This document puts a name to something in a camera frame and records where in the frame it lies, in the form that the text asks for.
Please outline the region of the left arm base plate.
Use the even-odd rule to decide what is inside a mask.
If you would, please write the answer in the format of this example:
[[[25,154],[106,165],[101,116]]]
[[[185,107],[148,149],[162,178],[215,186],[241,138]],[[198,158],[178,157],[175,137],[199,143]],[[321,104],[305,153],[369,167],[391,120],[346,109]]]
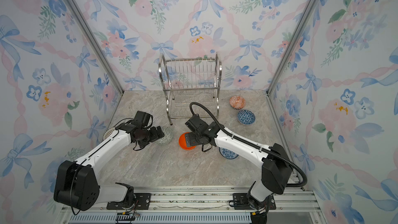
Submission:
[[[134,193],[126,196],[121,202],[108,202],[107,210],[148,210],[151,201],[151,193]]]

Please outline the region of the orange plastic bowl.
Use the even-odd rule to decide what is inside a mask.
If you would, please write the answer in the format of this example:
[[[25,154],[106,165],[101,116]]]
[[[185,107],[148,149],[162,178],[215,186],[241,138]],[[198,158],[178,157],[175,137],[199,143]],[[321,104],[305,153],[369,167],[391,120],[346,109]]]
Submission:
[[[179,137],[178,143],[183,150],[195,149],[195,146],[190,146],[188,137],[189,137],[189,132],[186,132]]]

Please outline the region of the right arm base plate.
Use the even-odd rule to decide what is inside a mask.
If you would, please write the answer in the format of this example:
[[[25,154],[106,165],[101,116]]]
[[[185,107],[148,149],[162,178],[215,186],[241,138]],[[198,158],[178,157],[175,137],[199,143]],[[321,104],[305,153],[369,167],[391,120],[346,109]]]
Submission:
[[[273,195],[268,196],[264,201],[260,202],[253,197],[249,197],[248,194],[234,193],[232,195],[232,200],[229,201],[229,206],[233,207],[235,210],[261,211],[267,208],[276,210]]]

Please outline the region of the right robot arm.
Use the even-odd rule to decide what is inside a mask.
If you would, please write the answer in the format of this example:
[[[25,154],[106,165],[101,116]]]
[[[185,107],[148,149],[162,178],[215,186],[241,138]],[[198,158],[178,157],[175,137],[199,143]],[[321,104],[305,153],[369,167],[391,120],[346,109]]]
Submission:
[[[247,193],[252,209],[264,209],[266,198],[281,195],[292,174],[286,151],[279,144],[268,146],[237,135],[228,128],[221,129],[215,122],[187,121],[190,132],[186,140],[190,146],[207,145],[227,149],[261,169],[261,179],[255,181]]]

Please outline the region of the green patterned ceramic bowl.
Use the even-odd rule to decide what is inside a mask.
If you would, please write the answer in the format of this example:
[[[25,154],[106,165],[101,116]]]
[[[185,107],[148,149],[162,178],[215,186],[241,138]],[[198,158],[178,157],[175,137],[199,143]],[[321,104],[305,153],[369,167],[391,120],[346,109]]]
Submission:
[[[161,127],[164,137],[155,141],[157,144],[166,145],[169,144],[174,139],[174,132],[171,127],[162,126]]]

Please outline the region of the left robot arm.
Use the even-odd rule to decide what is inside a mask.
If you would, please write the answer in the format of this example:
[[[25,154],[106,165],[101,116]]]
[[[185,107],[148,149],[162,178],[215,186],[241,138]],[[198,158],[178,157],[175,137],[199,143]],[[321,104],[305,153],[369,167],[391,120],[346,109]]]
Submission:
[[[143,128],[121,123],[112,128],[109,137],[75,161],[64,161],[58,167],[53,199],[72,209],[87,211],[99,203],[112,203],[123,209],[137,204],[133,186],[124,183],[100,185],[101,169],[122,149],[135,144],[142,150],[164,137],[160,126]]]

